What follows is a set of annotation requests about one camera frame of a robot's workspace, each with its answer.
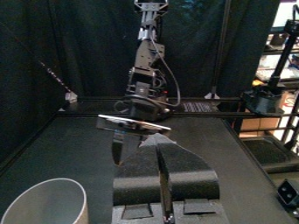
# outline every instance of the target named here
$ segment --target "black cable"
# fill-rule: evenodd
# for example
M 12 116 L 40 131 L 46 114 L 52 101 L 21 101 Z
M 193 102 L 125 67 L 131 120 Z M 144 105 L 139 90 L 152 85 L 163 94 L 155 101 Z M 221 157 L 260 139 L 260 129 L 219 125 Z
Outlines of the black cable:
M 296 4 L 293 5 L 293 20 L 295 20 L 295 12 L 299 13 L 299 7 Z
M 175 79 L 173 72 L 172 72 L 171 68 L 167 66 L 167 63 L 164 61 L 164 57 L 159 53 L 159 50 L 157 50 L 157 47 L 156 47 L 156 44 L 155 44 L 155 41 L 153 41 L 153 37 L 152 36 L 151 36 L 151 41 L 152 41 L 152 44 L 153 44 L 153 49 L 156 51 L 156 54 L 157 54 L 157 56 L 159 56 L 159 58 L 160 58 L 160 60 L 161 60 L 161 62 L 164 64 L 164 66 L 165 66 L 165 68 L 167 68 L 167 70 L 168 70 L 168 72 L 171 74 L 171 76 L 172 76 L 173 84 L 175 84 L 175 87 L 176 87 L 176 97 L 177 97 L 177 101 L 176 101 L 175 104 L 171 104 L 171 103 L 167 103 L 167 102 L 160 102 L 160 101 L 157 101 L 157 102 L 161 103 L 165 106 L 179 107 L 180 104 L 181 104 L 181 92 L 180 92 L 179 83 L 177 83 L 177 80 Z

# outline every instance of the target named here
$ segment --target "white cylinder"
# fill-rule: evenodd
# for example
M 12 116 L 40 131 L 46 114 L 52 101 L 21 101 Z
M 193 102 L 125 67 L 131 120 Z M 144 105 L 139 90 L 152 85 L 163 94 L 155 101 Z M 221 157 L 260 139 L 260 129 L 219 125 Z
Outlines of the white cylinder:
M 78 182 L 49 179 L 30 187 L 6 208 L 1 224 L 88 224 L 86 194 Z

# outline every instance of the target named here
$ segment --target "black backdrop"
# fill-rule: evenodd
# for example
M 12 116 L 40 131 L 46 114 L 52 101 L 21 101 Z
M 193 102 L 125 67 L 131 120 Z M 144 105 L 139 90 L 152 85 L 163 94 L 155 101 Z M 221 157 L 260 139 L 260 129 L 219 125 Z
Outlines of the black backdrop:
M 169 1 L 163 43 L 181 96 L 204 96 L 211 91 L 224 3 Z M 251 87 L 277 5 L 279 0 L 231 1 L 219 96 L 239 96 Z M 64 89 L 12 35 L 78 96 L 117 96 L 124 94 L 135 62 L 140 17 L 133 0 L 4 0 L 0 22 L 2 161 L 64 103 Z

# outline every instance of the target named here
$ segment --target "black tabletop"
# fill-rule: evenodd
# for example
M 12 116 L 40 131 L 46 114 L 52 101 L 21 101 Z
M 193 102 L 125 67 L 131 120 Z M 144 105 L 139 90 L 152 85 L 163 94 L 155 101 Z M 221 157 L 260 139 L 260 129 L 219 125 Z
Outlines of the black tabletop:
M 86 190 L 89 223 L 109 223 L 113 133 L 96 117 L 56 117 L 0 178 L 0 215 L 30 186 L 45 179 L 77 180 Z M 159 123 L 169 138 L 196 153 L 219 176 L 220 203 L 231 224 L 296 223 L 276 199 L 276 187 L 219 118 L 172 117 Z

